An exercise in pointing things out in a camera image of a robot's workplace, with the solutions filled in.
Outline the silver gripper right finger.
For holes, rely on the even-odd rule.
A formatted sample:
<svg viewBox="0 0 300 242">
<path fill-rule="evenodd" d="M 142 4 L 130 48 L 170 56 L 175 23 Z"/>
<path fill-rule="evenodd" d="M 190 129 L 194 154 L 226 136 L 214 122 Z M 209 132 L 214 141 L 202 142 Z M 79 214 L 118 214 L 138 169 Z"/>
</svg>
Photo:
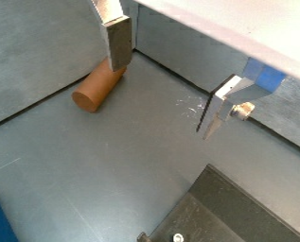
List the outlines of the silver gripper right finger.
<svg viewBox="0 0 300 242">
<path fill-rule="evenodd" d="M 206 140 L 219 125 L 230 118 L 243 121 L 254 110 L 251 100 L 274 93 L 286 74 L 249 58 L 239 76 L 229 78 L 209 94 L 195 131 Z"/>
</svg>

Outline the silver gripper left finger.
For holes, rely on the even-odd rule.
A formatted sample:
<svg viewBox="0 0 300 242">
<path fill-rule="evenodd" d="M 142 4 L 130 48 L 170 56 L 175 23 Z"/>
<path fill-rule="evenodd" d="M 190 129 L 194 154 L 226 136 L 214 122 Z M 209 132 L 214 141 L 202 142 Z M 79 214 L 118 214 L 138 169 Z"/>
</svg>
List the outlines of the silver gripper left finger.
<svg viewBox="0 0 300 242">
<path fill-rule="evenodd" d="M 119 0 L 87 0 L 99 22 L 108 67 L 118 71 L 131 60 L 131 19 Z"/>
</svg>

